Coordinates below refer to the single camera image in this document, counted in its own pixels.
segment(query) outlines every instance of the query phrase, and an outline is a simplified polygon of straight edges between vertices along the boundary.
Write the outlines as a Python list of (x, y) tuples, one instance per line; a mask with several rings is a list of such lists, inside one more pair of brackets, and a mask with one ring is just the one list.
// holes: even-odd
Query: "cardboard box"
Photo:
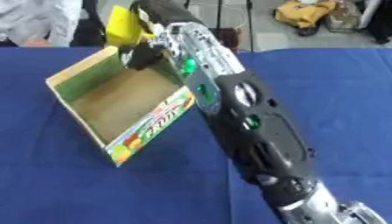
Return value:
[(166, 59), (126, 69), (110, 46), (46, 80), (96, 143), (120, 166), (194, 104)]

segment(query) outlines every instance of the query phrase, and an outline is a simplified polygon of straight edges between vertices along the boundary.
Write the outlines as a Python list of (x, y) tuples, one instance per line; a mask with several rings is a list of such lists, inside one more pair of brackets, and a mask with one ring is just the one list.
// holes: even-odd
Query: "table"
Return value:
[[(1, 223), (278, 223), (193, 107), (116, 169), (45, 78), (94, 48), (1, 49)], [(392, 222), (392, 52), (240, 54), (276, 94), (341, 200)]]

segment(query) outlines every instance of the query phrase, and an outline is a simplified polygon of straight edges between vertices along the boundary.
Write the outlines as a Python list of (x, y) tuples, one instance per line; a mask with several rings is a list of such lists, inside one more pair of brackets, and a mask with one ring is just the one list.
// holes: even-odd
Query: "cable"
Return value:
[[(207, 6), (207, 7), (218, 7), (218, 4), (208, 4), (208, 3), (189, 3), (189, 5), (200, 5), (200, 6)], [(246, 15), (244, 10), (239, 9), (239, 8), (235, 8), (235, 7), (230, 7), (227, 6), (225, 4), (222, 5), (222, 7), (233, 10), (233, 11), (239, 11), (241, 13), (242, 16), (242, 23), (240, 25), (238, 25), (237, 27), (235, 27), (235, 29), (240, 29), (241, 27), (243, 27), (244, 25), (247, 24), (247, 19), (246, 19)]]

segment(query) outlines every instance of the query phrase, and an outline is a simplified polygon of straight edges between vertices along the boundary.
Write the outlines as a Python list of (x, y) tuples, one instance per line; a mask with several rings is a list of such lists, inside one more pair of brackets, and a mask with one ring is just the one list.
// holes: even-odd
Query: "yellow bag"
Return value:
[(275, 19), (289, 25), (305, 28), (314, 25), (323, 16), (333, 11), (335, 7), (334, 0), (313, 4), (290, 0), (276, 9)]

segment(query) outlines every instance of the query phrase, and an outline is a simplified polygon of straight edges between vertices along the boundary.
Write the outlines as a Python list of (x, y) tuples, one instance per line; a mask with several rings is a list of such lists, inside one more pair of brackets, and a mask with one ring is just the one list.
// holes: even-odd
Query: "person's arm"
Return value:
[(82, 0), (47, 0), (51, 33), (49, 43), (52, 46), (69, 46), (79, 23)]

